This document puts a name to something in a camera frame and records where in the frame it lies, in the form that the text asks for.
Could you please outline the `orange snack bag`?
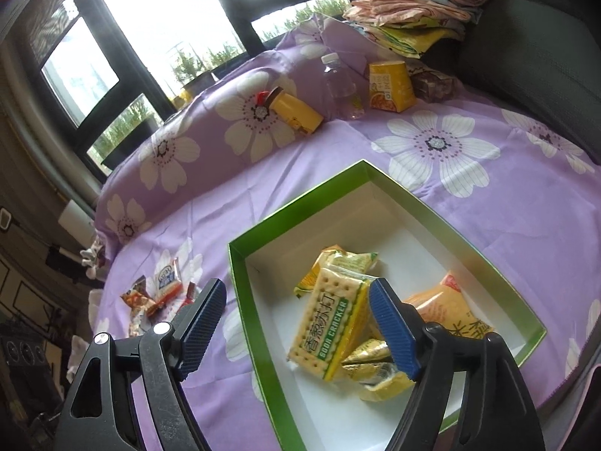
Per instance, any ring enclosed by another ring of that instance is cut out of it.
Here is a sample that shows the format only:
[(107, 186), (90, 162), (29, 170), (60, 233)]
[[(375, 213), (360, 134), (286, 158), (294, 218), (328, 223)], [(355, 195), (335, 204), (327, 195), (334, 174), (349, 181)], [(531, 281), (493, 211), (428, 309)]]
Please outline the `orange snack bag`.
[(436, 286), (413, 294), (403, 302), (413, 306), (426, 323), (440, 324), (455, 336), (483, 339), (494, 331), (474, 315), (452, 272), (447, 272)]

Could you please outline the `panda red snack bag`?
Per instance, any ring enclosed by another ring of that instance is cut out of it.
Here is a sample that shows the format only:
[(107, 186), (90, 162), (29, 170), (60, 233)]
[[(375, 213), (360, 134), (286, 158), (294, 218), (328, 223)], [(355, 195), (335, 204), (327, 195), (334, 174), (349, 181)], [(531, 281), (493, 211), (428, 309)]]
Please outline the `panda red snack bag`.
[(147, 290), (147, 278), (137, 278), (133, 286), (122, 294), (121, 299), (130, 308), (128, 337), (142, 336), (150, 329), (153, 317), (160, 309), (160, 304)]

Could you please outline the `soda cracker pack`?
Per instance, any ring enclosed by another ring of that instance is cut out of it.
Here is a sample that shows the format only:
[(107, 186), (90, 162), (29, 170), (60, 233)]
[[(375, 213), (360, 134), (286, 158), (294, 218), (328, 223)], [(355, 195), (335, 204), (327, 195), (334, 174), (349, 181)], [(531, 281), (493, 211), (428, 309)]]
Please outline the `soda cracker pack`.
[(338, 266), (323, 267), (309, 295), (287, 359), (318, 379), (337, 378), (341, 362), (359, 344), (376, 278)]

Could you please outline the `green yellow corn snack bag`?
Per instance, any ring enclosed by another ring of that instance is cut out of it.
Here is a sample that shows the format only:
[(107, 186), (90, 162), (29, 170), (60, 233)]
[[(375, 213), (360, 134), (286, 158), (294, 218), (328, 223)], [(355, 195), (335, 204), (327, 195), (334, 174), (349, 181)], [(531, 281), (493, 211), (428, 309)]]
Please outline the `green yellow corn snack bag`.
[(376, 266), (377, 261), (377, 253), (352, 253), (338, 244), (325, 247), (309, 272), (294, 286), (293, 294), (297, 298), (310, 294), (323, 268), (337, 267), (352, 273), (368, 274)]

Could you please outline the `yellow crumpled snack wrapper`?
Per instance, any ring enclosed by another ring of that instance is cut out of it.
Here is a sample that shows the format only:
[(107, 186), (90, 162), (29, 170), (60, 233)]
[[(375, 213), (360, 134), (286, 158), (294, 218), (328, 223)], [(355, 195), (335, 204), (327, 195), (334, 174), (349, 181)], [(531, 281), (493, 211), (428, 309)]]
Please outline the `yellow crumpled snack wrapper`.
[(366, 402), (383, 402), (414, 386), (393, 362), (387, 343), (380, 339), (362, 342), (341, 362), (341, 369), (358, 385), (356, 393)]

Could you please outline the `blue white snack packet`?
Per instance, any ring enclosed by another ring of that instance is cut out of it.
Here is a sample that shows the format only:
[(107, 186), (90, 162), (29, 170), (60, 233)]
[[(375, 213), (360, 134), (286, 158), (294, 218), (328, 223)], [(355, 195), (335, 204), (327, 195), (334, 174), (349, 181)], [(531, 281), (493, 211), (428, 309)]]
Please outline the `blue white snack packet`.
[(174, 257), (155, 275), (155, 303), (164, 306), (182, 291), (179, 259)]

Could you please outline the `red white seed packet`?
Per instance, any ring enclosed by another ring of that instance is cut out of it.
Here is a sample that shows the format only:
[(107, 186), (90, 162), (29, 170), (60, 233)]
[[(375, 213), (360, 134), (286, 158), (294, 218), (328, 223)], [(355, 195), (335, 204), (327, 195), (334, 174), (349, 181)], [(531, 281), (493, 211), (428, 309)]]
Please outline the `red white seed packet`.
[(191, 306), (196, 301), (196, 283), (193, 281), (189, 282), (186, 288), (186, 297), (182, 300), (178, 309), (182, 310), (186, 306)]

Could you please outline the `purple floral sheet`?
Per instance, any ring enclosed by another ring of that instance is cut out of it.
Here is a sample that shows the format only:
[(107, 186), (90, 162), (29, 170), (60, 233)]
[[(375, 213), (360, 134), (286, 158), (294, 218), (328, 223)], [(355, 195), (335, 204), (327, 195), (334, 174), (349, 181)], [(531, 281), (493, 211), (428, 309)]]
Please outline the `purple floral sheet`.
[(227, 278), (228, 243), (305, 191), (367, 160), (435, 210), (515, 287), (546, 328), (522, 366), (535, 404), (584, 362), (600, 318), (600, 169), (528, 116), (461, 92), (402, 114), (330, 119), (309, 136), (256, 108), (281, 86), (322, 113), (321, 56), (366, 86), (382, 50), (316, 17), (234, 72), (145, 142), (107, 180), (96, 213), (110, 271), (93, 329), (127, 335), (122, 294), (178, 259), (186, 282)]

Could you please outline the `brown wrapped snack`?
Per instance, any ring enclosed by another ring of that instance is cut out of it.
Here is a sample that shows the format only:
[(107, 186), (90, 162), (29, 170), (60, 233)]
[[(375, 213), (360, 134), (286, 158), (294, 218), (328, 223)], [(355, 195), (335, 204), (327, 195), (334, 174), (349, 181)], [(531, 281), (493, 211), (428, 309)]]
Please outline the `brown wrapped snack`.
[(440, 103), (458, 95), (459, 83), (454, 76), (418, 62), (408, 63), (408, 75), (418, 99), (427, 103)]

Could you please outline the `yellow drink carton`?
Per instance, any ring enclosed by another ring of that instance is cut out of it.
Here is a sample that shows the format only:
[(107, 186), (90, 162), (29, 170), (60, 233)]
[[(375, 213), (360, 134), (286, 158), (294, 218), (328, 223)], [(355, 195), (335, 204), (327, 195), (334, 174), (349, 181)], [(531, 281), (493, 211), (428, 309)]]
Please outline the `yellow drink carton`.
[(371, 63), (369, 81), (372, 109), (401, 113), (417, 101), (408, 67), (403, 61)]

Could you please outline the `clear water bottle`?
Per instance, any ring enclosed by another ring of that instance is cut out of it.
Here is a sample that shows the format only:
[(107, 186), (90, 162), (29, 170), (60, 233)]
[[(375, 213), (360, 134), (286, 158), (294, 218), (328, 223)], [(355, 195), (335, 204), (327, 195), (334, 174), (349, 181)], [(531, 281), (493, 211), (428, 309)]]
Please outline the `clear water bottle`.
[(337, 53), (325, 54), (321, 57), (321, 61), (324, 66), (326, 88), (336, 116), (344, 120), (362, 118), (365, 114), (364, 106), (348, 66)]

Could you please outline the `potted plant on sill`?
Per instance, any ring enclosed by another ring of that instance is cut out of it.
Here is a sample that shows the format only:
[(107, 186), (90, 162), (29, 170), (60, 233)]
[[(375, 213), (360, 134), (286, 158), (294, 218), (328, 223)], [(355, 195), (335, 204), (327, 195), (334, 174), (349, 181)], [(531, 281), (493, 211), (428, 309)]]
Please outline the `potted plant on sill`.
[(191, 98), (199, 96), (204, 90), (217, 83), (214, 72), (207, 67), (196, 53), (186, 53), (182, 49), (177, 50), (173, 73), (175, 79)]

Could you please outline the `yellow bear bottle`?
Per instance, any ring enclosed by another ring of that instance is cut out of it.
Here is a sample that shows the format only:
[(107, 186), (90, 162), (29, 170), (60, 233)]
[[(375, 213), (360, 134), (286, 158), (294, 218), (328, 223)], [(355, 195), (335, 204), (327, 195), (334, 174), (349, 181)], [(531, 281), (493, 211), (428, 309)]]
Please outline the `yellow bear bottle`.
[(312, 135), (324, 122), (324, 117), (310, 105), (290, 93), (282, 86), (256, 94), (258, 106), (278, 115), (288, 126), (303, 135)]

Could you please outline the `dark grey sofa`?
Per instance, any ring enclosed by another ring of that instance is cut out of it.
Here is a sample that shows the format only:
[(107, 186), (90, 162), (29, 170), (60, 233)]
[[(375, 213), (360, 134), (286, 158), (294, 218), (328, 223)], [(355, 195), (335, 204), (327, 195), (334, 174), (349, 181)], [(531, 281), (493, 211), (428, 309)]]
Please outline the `dark grey sofa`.
[(539, 119), (600, 160), (600, 46), (571, 0), (492, 0), (429, 66)]

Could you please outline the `folded pink yellow blankets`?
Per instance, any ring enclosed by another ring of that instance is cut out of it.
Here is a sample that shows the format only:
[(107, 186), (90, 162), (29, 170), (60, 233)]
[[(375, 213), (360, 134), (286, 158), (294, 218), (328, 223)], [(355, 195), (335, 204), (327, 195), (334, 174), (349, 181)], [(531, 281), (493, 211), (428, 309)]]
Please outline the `folded pink yellow blankets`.
[(490, 0), (353, 0), (343, 16), (368, 38), (419, 59), (443, 39), (461, 41)]

